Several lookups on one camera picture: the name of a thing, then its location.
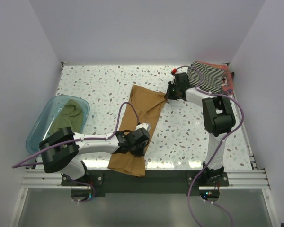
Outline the tan ribbed tank top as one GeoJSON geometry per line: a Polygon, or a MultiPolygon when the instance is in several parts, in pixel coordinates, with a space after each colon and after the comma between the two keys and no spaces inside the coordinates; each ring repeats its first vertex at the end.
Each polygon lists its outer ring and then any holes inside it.
{"type": "MultiPolygon", "coordinates": [[[[126,107],[119,130],[134,131],[138,122],[148,123],[151,126],[149,134],[152,137],[166,101],[165,94],[162,92],[133,85],[129,96],[129,103],[133,107],[126,107]]],[[[109,160],[108,169],[143,177],[145,176],[145,159],[130,153],[113,154],[109,160]]]]}

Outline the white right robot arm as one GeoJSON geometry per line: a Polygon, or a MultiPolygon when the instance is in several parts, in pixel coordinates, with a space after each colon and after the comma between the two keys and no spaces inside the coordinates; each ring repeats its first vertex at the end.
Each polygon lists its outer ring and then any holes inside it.
{"type": "Polygon", "coordinates": [[[226,141],[224,136],[230,133],[236,124],[230,100],[192,86],[185,72],[172,72],[171,74],[173,80],[168,82],[165,98],[168,100],[182,99],[202,107],[204,127],[209,134],[208,151],[203,162],[203,169],[197,174],[195,183],[199,186],[211,186],[223,178],[226,141]]]}

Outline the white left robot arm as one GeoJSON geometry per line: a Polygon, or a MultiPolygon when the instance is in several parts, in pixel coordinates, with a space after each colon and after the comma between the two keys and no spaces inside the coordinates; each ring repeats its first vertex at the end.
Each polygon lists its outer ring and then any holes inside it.
{"type": "Polygon", "coordinates": [[[73,132],[70,127],[62,128],[39,143],[45,150],[41,158],[46,173],[59,172],[70,177],[77,185],[88,182],[87,168],[75,157],[89,153],[126,154],[138,157],[145,155],[150,142],[150,125],[139,124],[134,131],[116,131],[111,136],[84,135],[73,132]]]}

